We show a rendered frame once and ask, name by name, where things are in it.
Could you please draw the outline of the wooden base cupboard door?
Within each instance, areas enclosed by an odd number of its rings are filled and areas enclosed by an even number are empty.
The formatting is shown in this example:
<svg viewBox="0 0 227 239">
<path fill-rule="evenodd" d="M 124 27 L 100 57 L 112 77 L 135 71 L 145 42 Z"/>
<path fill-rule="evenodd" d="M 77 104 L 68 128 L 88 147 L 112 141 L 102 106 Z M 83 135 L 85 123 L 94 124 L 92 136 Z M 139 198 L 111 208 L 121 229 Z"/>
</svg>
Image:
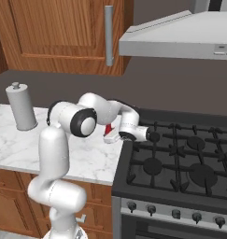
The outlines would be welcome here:
<svg viewBox="0 0 227 239">
<path fill-rule="evenodd" d="M 40 237 L 20 175 L 0 169 L 0 230 Z"/>
<path fill-rule="evenodd" d="M 111 207 L 99 204 L 86 204 L 76 213 L 77 218 L 86 216 L 79 226 L 88 234 L 89 239 L 113 239 Z"/>
</svg>

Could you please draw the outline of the wooden drawer front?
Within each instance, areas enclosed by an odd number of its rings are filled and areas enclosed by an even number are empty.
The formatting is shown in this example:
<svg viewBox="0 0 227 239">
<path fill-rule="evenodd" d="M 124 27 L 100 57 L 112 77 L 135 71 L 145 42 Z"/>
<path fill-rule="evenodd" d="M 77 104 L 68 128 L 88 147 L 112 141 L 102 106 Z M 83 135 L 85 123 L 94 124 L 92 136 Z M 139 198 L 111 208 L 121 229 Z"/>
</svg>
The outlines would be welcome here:
<svg viewBox="0 0 227 239">
<path fill-rule="evenodd" d="M 111 206 L 110 186 L 80 181 L 75 181 L 75 184 L 86 190 L 88 203 Z"/>
</svg>

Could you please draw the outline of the grey range hood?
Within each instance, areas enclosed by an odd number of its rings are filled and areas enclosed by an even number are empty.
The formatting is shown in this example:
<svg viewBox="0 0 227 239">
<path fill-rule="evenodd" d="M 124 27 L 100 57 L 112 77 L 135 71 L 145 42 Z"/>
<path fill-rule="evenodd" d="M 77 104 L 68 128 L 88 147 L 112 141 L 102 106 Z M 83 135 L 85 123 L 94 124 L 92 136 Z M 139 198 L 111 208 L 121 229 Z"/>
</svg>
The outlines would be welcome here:
<svg viewBox="0 0 227 239">
<path fill-rule="evenodd" d="M 227 0 L 192 0 L 188 10 L 131 26 L 121 56 L 227 60 Z"/>
</svg>

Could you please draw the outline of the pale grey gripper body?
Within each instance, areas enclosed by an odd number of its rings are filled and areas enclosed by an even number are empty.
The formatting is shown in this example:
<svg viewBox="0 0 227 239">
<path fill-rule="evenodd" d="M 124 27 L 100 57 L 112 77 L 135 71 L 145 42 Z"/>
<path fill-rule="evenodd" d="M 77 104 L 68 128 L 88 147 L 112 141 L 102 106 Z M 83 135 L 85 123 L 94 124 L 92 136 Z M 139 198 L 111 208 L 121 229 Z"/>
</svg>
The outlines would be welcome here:
<svg viewBox="0 0 227 239">
<path fill-rule="evenodd" d="M 118 131 L 112 131 L 109 134 L 104 136 L 104 142 L 106 144 L 114 144 L 121 140 L 121 136 L 119 135 Z"/>
</svg>

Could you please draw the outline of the grey paper towel roll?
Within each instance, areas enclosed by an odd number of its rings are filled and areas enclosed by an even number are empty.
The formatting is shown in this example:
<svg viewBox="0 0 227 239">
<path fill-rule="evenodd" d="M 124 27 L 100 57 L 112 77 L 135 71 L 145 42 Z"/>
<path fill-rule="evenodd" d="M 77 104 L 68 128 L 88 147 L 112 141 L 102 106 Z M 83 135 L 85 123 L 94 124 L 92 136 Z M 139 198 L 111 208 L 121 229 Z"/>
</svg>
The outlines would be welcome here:
<svg viewBox="0 0 227 239">
<path fill-rule="evenodd" d="M 36 127 L 37 121 L 31 97 L 26 84 L 13 82 L 6 88 L 7 98 L 19 131 L 29 131 Z"/>
</svg>

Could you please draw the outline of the black gas stove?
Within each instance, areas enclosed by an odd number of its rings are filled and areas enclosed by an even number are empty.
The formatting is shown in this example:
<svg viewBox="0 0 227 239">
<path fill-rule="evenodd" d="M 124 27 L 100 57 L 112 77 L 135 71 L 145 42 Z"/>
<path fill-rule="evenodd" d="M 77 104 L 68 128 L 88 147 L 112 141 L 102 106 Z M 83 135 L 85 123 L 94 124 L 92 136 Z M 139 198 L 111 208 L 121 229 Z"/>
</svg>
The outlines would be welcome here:
<svg viewBox="0 0 227 239">
<path fill-rule="evenodd" d="M 113 239 L 121 239 L 122 215 L 227 232 L 227 116 L 149 109 L 139 115 L 150 137 L 122 145 L 111 191 Z M 156 207 L 152 216 L 148 205 Z M 221 229 L 215 217 L 225 218 Z"/>
</svg>

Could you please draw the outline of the grey oven door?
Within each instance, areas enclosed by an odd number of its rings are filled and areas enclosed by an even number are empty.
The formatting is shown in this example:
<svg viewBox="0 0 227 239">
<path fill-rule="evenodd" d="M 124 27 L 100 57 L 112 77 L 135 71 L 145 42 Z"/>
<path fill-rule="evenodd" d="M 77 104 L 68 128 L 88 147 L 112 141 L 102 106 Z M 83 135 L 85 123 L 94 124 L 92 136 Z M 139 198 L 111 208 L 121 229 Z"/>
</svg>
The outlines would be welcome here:
<svg viewBox="0 0 227 239">
<path fill-rule="evenodd" d="M 227 232 L 122 215 L 121 239 L 227 239 Z"/>
</svg>

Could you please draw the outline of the red ketchup bottle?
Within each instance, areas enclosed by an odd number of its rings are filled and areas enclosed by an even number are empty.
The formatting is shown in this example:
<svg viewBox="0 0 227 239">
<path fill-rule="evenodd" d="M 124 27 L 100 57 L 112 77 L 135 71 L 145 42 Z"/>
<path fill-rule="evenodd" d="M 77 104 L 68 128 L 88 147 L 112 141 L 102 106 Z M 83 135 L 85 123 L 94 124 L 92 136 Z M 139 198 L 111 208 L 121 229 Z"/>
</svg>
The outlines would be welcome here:
<svg viewBox="0 0 227 239">
<path fill-rule="evenodd" d="M 106 125 L 105 128 L 105 136 L 108 135 L 110 132 L 112 132 L 115 128 L 112 127 L 111 123 Z"/>
</svg>

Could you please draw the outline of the wooden wall cupboard door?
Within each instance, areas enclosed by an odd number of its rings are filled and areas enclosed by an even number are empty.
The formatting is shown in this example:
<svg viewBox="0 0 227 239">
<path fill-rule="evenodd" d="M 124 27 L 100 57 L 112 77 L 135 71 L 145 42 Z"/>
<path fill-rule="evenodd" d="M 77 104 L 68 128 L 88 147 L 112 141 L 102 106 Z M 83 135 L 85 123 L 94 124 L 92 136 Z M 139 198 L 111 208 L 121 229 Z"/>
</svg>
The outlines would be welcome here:
<svg viewBox="0 0 227 239">
<path fill-rule="evenodd" d="M 113 6 L 106 66 L 105 6 Z M 120 76 L 122 0 L 0 0 L 0 39 L 11 70 Z"/>
</svg>

